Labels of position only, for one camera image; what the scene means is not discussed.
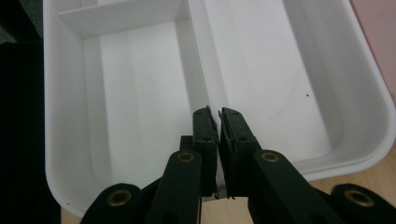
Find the white plastic bin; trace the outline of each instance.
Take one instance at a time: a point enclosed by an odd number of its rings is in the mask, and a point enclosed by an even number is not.
[[[240,111],[308,180],[364,170],[395,139],[347,0],[45,0],[44,28],[47,178],[80,217],[110,185],[160,177],[207,105]]]

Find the wooden table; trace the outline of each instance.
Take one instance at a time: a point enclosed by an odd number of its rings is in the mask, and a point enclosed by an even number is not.
[[[396,92],[396,3],[392,0],[351,0],[370,43],[376,62],[388,85]],[[311,182],[330,193],[338,184],[352,183],[374,191],[396,206],[396,144],[388,156],[374,167],[353,175],[343,175]],[[63,209],[62,223],[76,224],[81,219]],[[252,223],[246,198],[203,203],[202,223]]]

